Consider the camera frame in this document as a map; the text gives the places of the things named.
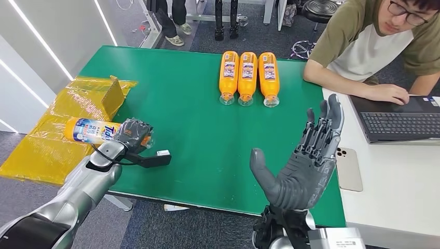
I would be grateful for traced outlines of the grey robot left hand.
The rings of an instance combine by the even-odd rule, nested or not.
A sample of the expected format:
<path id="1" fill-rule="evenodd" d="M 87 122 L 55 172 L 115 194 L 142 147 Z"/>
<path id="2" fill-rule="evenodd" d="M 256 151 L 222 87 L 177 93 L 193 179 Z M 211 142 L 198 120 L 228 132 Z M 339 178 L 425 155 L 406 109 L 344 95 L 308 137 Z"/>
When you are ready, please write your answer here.
<path id="1" fill-rule="evenodd" d="M 153 126 L 139 119 L 127 118 L 114 135 L 129 152 L 139 154 L 152 147 Z"/>

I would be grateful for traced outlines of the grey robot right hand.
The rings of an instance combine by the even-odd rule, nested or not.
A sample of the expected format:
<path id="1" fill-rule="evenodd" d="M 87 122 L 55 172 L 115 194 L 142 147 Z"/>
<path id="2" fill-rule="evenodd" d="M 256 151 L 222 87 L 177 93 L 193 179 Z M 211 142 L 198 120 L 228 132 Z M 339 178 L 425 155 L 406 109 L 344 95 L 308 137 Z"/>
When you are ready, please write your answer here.
<path id="1" fill-rule="evenodd" d="M 316 205 L 336 166 L 344 113 L 337 94 L 320 103 L 320 116 L 307 110 L 307 122 L 300 141 L 278 175 L 267 167 L 265 155 L 253 148 L 250 169 L 266 199 L 285 210 L 307 210 Z"/>

